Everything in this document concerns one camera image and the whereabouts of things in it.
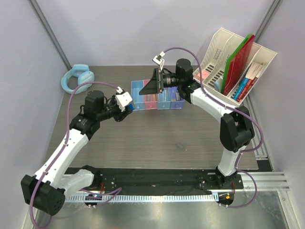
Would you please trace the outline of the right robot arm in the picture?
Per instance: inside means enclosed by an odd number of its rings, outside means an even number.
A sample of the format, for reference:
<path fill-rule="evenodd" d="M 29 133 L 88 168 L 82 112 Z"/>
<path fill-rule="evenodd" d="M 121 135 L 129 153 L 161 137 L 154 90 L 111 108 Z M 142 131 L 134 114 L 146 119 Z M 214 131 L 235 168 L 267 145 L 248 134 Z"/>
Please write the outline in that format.
<path fill-rule="evenodd" d="M 227 188 L 236 177 L 235 162 L 238 153 L 246 148 L 254 137 L 252 122 L 243 116 L 249 114 L 242 106 L 229 111 L 222 107 L 217 98 L 204 93 L 200 84 L 193 79 L 193 67 L 188 59 L 176 62 L 175 72 L 155 68 L 150 81 L 140 90 L 140 95 L 159 94 L 164 88 L 177 87 L 179 97 L 196 105 L 220 123 L 220 141 L 224 147 L 221 161 L 215 169 L 215 182 L 220 188 Z"/>

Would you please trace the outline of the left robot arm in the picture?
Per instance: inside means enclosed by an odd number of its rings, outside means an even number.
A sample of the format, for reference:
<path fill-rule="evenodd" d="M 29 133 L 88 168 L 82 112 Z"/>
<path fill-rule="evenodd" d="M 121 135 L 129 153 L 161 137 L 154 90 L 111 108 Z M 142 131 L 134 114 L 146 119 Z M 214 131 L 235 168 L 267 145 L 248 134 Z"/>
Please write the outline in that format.
<path fill-rule="evenodd" d="M 104 100 L 102 91 L 89 92 L 81 111 L 72 119 L 51 157 L 33 176 L 25 175 L 22 178 L 25 202 L 54 216 L 67 197 L 83 188 L 97 190 L 102 183 L 101 171 L 92 166 L 83 166 L 69 178 L 63 176 L 76 155 L 100 128 L 102 121 L 113 118 L 121 122 L 132 111 L 132 97 L 126 91 L 118 90 L 109 102 Z"/>

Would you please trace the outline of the grey eraser sleeve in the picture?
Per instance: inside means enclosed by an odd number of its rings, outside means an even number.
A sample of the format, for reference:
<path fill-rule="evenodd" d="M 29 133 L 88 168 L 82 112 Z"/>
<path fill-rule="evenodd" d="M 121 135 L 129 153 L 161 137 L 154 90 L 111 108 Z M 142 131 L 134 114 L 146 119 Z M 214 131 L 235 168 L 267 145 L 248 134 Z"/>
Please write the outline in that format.
<path fill-rule="evenodd" d="M 184 146 L 183 144 L 176 143 L 175 145 L 176 145 L 176 147 L 177 147 L 178 149 L 180 149 L 180 150 L 184 150 L 184 149 L 185 149 L 185 146 Z"/>

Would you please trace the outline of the blue pencil sharpener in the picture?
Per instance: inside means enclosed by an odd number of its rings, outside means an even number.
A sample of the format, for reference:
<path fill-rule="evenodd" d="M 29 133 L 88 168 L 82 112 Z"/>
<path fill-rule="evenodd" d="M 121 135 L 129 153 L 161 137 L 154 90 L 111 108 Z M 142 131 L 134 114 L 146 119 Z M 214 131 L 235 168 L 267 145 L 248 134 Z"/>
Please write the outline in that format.
<path fill-rule="evenodd" d="M 130 103 L 130 104 L 128 105 L 128 108 L 129 108 L 131 111 L 133 111 L 133 110 L 134 110 L 134 106 L 133 106 L 133 104 L 132 104 L 132 103 Z"/>

